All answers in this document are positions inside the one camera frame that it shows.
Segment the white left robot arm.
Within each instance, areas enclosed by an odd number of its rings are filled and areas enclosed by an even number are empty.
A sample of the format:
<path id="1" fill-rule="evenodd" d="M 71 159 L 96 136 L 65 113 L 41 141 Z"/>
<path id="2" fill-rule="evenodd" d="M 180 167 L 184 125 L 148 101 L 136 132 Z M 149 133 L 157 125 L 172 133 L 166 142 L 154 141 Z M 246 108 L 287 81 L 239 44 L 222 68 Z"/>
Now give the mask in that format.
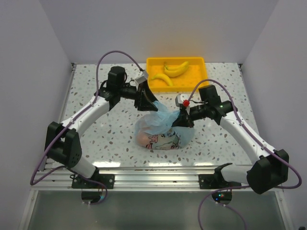
<path id="1" fill-rule="evenodd" d="M 93 98 L 77 113 L 61 123 L 53 122 L 47 128 L 47 156 L 83 177 L 83 183 L 95 188 L 100 182 L 97 168 L 82 156 L 80 138 L 101 116 L 112 110 L 122 98 L 134 101 L 139 111 L 157 111 L 157 98 L 148 85 L 148 73 L 141 70 L 134 85 L 127 82 L 126 70 L 112 67 L 107 80 L 98 84 Z"/>

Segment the light blue plastic bag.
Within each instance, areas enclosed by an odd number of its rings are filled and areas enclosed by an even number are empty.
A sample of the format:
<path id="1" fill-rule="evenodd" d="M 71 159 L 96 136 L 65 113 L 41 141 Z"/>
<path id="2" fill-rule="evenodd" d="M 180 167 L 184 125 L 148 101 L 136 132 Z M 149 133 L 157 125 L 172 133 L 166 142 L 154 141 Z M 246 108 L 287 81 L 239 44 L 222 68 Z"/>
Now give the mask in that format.
<path id="1" fill-rule="evenodd" d="M 135 124 L 136 144 L 149 150 L 176 150 L 188 145 L 194 138 L 195 129 L 190 127 L 172 127 L 179 117 L 179 110 L 168 108 L 155 101 L 158 111 L 142 116 Z"/>

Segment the yellow plastic tray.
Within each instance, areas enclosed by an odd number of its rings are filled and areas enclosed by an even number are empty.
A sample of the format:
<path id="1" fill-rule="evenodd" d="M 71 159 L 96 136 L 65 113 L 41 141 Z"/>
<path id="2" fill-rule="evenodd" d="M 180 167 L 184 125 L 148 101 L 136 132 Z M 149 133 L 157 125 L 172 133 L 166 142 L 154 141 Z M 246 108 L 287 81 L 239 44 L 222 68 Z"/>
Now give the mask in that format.
<path id="1" fill-rule="evenodd" d="M 162 78 L 155 79 L 156 75 L 167 75 L 165 71 L 180 69 L 183 63 L 188 62 L 187 71 L 176 77 L 169 77 L 172 86 Z M 207 79 L 207 71 L 202 57 L 149 57 L 146 60 L 146 70 L 149 74 L 148 84 L 153 92 L 191 92 L 194 87 L 204 79 Z"/>

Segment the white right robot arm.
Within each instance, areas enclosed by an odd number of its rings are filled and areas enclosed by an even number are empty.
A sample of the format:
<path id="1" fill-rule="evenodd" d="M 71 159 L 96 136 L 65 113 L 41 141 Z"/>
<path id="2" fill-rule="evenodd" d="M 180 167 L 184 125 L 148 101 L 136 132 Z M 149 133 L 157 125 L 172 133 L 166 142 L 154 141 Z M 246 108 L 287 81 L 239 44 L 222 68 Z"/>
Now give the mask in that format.
<path id="1" fill-rule="evenodd" d="M 189 105 L 186 94 L 177 95 L 175 102 L 179 116 L 173 127 L 193 127 L 196 120 L 209 118 L 226 130 L 247 154 L 252 166 L 226 163 L 213 174 L 200 176 L 201 188 L 220 189 L 242 184 L 249 185 L 257 194 L 279 186 L 288 179 L 288 153 L 262 139 L 243 119 L 232 101 L 222 101 L 215 86 L 199 88 L 201 103 Z"/>

